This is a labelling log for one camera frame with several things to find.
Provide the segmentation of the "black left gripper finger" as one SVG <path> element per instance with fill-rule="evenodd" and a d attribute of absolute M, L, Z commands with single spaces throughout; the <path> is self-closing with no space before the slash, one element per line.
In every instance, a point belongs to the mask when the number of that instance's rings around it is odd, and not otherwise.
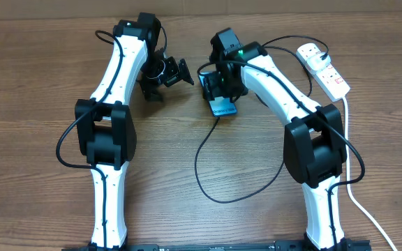
<path fill-rule="evenodd" d="M 190 71 L 188 69 L 185 59 L 181 59 L 178 64 L 179 67 L 179 79 L 183 80 L 192 86 L 194 85 L 193 78 L 191 77 Z"/>
<path fill-rule="evenodd" d="M 163 102 L 163 96 L 156 89 L 143 89 L 142 94 L 148 102 Z"/>

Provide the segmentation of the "blue screen smartphone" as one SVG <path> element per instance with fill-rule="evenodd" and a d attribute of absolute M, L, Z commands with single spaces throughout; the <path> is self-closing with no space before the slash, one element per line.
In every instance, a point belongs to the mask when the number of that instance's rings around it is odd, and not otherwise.
<path fill-rule="evenodd" d="M 202 96 L 208 102 L 214 117 L 232 116 L 237 113 L 235 104 L 224 98 L 219 88 L 222 77 L 220 73 L 203 72 L 198 75 L 202 87 Z"/>

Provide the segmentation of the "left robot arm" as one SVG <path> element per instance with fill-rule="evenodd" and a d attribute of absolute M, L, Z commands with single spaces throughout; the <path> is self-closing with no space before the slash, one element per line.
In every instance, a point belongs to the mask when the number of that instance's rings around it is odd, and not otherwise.
<path fill-rule="evenodd" d="M 146 100 L 161 101 L 159 86 L 193 83 L 184 60 L 156 49 L 162 32 L 151 13 L 140 13 L 135 21 L 120 20 L 110 33 L 112 56 L 100 84 L 90 98 L 76 102 L 80 152 L 91 170 L 95 195 L 94 231 L 86 250 L 126 247 L 125 178 L 137 144 L 129 107 L 134 87 L 140 86 Z"/>

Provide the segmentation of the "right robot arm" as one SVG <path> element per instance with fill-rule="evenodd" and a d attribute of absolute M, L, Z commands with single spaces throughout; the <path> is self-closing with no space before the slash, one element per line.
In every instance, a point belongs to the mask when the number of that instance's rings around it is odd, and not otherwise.
<path fill-rule="evenodd" d="M 212 114 L 221 117 L 248 91 L 253 91 L 284 127 L 283 162 L 304 193 L 307 228 L 303 250 L 349 250 L 340 226 L 338 187 L 347 159 L 341 114 L 302 93 L 276 66 L 265 46 L 240 43 L 231 28 L 210 41 L 209 65 L 198 71 L 203 97 Z"/>

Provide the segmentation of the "white charger plug adapter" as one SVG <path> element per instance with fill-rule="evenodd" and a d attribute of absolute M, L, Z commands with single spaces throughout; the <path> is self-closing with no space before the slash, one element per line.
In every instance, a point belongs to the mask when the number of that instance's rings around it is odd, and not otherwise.
<path fill-rule="evenodd" d="M 313 56 L 310 56 L 306 62 L 310 73 L 314 75 L 324 70 L 331 63 L 331 58 L 328 54 L 319 52 Z"/>

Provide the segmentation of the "white power strip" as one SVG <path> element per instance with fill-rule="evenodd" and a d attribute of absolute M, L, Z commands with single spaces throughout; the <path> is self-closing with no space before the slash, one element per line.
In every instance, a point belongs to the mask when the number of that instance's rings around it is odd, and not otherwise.
<path fill-rule="evenodd" d="M 309 73 L 310 71 L 306 61 L 310 56 L 319 52 L 321 52 L 320 49 L 314 43 L 304 44 L 297 49 L 296 55 L 306 66 Z M 341 77 L 335 67 L 333 67 L 332 63 L 330 63 L 324 70 L 311 75 L 333 102 L 343 99 L 350 91 L 350 86 Z"/>

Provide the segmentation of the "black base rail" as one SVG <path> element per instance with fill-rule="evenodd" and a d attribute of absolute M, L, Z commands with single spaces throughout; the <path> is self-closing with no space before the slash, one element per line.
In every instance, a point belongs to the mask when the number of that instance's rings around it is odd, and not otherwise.
<path fill-rule="evenodd" d="M 344 251 L 369 251 L 372 250 L 370 241 L 352 241 L 343 239 L 339 243 L 338 250 Z M 83 250 L 105 250 L 89 244 L 80 248 L 64 248 L 67 251 L 83 251 Z M 305 251 L 319 250 L 309 243 L 307 240 L 293 241 L 275 241 L 273 243 L 246 243 L 246 244 L 213 244 L 213 245 L 169 245 L 159 246 L 157 244 L 146 245 L 127 245 L 121 248 L 107 248 L 106 250 L 125 250 L 125 251 Z"/>

